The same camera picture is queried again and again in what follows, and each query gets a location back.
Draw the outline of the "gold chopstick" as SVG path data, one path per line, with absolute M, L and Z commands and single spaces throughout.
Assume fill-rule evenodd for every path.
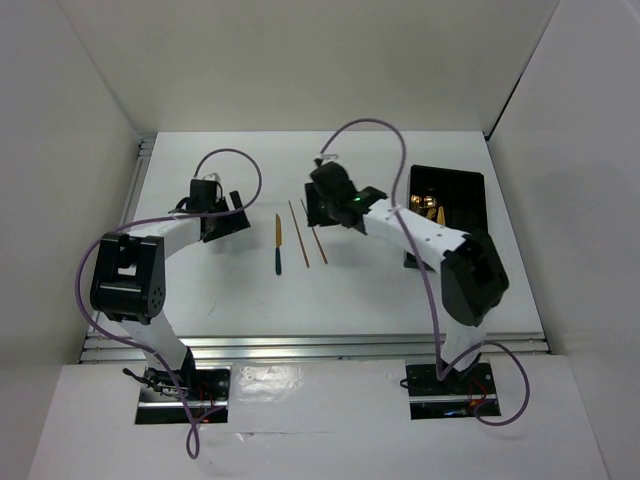
M 308 212 L 308 209 L 307 209 L 307 205 L 306 205 L 306 203 L 305 203 L 305 201 L 304 201 L 303 199 L 300 199 L 300 204 L 301 204 L 301 206 L 302 206 L 302 208 L 303 208 L 303 211 L 304 211 L 304 213 L 305 213 L 305 216 L 307 217 L 307 223 L 308 223 L 308 213 L 309 213 L 309 212 Z M 311 230 L 311 233 L 312 233 L 312 235 L 313 235 L 314 241 L 315 241 L 315 243 L 316 243 L 316 246 L 317 246 L 317 248 L 318 248 L 318 251 L 319 251 L 319 254 L 320 254 L 320 257 L 321 257 L 321 259 L 322 259 L 323 263 L 324 263 L 325 265 L 328 265 L 328 258 L 327 258 L 327 256 L 326 256 L 325 250 L 324 250 L 324 248 L 323 248 L 323 246 L 322 246 L 322 244 L 321 244 L 321 242 L 320 242 L 320 239 L 319 239 L 319 236 L 318 236 L 318 234 L 317 234 L 317 232 L 316 232 L 315 227 L 313 227 L 313 226 L 309 226 L 309 225 L 307 225 L 307 226 L 308 226 L 308 228 Z
M 290 213 L 291 213 L 291 217 L 292 217 L 294 229 L 295 229 L 295 232 L 296 232 L 298 244 L 299 244 L 299 247 L 300 247 L 300 250 L 301 250 L 302 258 L 303 258 L 305 267 L 307 269 L 309 269 L 310 268 L 310 262 L 309 262 L 308 254 L 307 254 L 306 247 L 305 247 L 305 244 L 304 244 L 303 236 L 301 234 L 301 230 L 300 230 L 300 227 L 299 227 L 299 223 L 298 223 L 297 218 L 296 218 L 295 210 L 294 210 L 294 207 L 293 207 L 293 204 L 292 204 L 291 200 L 288 200 L 287 203 L 288 203 L 289 210 L 290 210 Z

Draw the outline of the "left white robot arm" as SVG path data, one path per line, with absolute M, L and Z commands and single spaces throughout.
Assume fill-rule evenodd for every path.
M 109 232 L 99 242 L 90 303 L 129 334 L 144 352 L 145 382 L 176 399 L 198 389 L 204 374 L 193 353 L 175 334 L 164 312 L 168 258 L 197 243 L 208 243 L 250 227 L 237 190 L 224 194 L 217 178 L 193 179 L 166 221 Z

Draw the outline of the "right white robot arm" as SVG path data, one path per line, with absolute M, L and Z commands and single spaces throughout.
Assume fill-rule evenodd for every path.
M 484 343 L 482 322 L 509 287 L 491 237 L 482 230 L 467 233 L 429 220 L 395 204 L 384 192 L 357 190 L 338 163 L 317 158 L 305 185 L 311 227 L 340 225 L 385 240 L 410 252 L 418 267 L 439 275 L 441 303 L 448 316 L 446 338 L 434 323 L 436 379 L 448 392 L 460 391 Z

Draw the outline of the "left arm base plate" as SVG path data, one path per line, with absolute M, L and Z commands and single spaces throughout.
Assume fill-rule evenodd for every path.
M 197 370 L 194 383 L 191 386 L 182 385 L 179 390 L 165 374 L 151 369 L 138 375 L 124 368 L 123 373 L 141 386 L 135 416 L 137 425 L 187 424 L 188 417 L 179 390 L 195 420 L 205 424 L 228 422 L 229 367 Z

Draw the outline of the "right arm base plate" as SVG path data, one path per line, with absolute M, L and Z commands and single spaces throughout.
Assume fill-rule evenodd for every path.
M 445 380 L 436 378 L 434 364 L 413 364 L 405 367 L 400 386 L 409 395 L 412 420 L 472 418 L 501 415 L 493 371 L 488 362 L 477 364 L 470 373 L 460 376 L 456 371 Z

